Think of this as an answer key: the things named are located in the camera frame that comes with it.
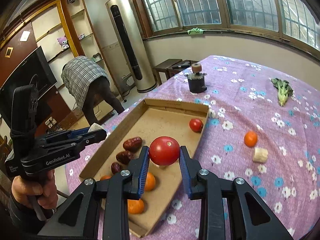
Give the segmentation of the person's left hand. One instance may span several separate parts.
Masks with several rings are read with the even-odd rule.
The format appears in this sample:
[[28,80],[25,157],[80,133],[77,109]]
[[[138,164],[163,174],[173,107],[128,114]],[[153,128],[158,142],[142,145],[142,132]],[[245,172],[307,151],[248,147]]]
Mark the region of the person's left hand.
[[54,173],[54,170],[47,173],[47,179],[43,185],[34,181],[24,180],[20,176],[15,177],[11,185],[12,196],[18,203],[28,208],[33,207],[29,201],[29,196],[40,196],[37,202],[44,209],[56,208],[58,195]]

